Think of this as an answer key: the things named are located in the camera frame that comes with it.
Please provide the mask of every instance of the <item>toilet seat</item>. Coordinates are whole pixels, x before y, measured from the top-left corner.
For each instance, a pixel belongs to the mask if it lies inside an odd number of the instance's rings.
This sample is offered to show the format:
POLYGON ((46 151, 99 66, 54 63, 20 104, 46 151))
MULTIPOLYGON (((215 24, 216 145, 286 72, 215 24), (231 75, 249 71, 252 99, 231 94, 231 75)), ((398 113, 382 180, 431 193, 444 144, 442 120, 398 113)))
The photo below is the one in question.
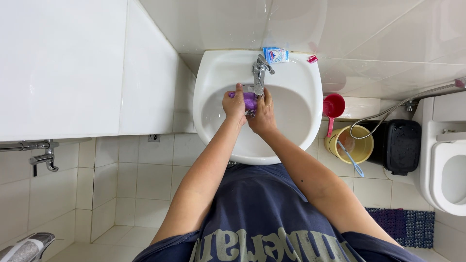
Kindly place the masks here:
MULTIPOLYGON (((466 143, 464 141, 436 143, 432 147, 430 193, 436 204, 445 212, 466 216, 466 197, 457 203, 451 203, 442 191, 443 171, 447 161, 461 155, 466 156, 466 143)), ((459 169, 458 175, 459 179, 466 179, 466 170, 459 169)))

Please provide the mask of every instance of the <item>hand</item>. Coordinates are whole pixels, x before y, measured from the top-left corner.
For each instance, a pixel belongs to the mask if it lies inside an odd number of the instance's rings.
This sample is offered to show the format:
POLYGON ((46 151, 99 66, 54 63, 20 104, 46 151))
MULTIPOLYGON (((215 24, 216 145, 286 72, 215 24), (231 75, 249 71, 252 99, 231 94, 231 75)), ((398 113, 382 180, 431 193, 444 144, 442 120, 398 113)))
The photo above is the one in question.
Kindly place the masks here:
POLYGON ((246 106, 244 105, 243 85, 241 83, 236 84, 233 98, 229 97, 229 93, 231 93, 231 91, 227 91, 223 96, 223 111, 225 111, 227 119, 237 122, 239 126, 242 127, 246 123, 246 117, 244 116, 246 106))
POLYGON ((264 88, 264 95, 257 99, 256 116, 248 115, 246 118, 249 127, 261 137, 269 132, 278 131, 274 116, 274 101, 267 88, 264 88))

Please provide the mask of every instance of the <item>white sink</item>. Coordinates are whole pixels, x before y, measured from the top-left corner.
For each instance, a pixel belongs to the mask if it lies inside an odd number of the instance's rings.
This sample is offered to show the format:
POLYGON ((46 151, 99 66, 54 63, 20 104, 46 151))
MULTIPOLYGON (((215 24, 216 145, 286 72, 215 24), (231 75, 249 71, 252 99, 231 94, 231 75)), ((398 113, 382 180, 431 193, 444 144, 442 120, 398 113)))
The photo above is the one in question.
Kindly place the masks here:
MULTIPOLYGON (((208 144, 225 120, 222 98, 236 83, 254 90, 252 66, 260 51, 206 51, 194 88, 193 118, 196 131, 208 144)), ((275 74, 265 74, 265 86, 274 99, 278 129, 306 150, 315 139, 322 118, 322 84, 317 63, 309 55, 289 54, 289 62, 271 64, 275 74)), ((280 163, 272 149, 247 124, 241 129, 231 158, 249 165, 280 163)))

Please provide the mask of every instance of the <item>toilet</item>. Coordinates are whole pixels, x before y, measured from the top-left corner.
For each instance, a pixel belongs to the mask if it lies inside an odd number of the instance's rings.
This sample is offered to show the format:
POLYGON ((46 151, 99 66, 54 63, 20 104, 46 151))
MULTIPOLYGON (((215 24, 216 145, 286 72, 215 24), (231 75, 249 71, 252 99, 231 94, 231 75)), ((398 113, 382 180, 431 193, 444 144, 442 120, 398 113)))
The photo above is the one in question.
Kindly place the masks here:
POLYGON ((419 166, 408 176, 387 174, 413 184, 434 208, 458 216, 466 216, 465 101, 466 92, 419 101, 412 119, 422 127, 419 166), (463 132, 443 134, 444 129, 463 132))

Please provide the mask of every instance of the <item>black trash bin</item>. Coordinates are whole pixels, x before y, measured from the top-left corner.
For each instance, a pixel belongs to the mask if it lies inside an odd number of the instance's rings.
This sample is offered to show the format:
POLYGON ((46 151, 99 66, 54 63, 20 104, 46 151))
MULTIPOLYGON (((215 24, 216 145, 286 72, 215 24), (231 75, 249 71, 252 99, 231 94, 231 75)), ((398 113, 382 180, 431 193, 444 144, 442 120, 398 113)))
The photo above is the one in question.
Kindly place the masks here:
MULTIPOLYGON (((372 131, 378 120, 368 120, 359 125, 372 131)), ((383 165, 394 175, 405 176, 416 170, 421 153, 421 125, 405 119, 384 121, 372 134, 374 150, 367 161, 383 165)))

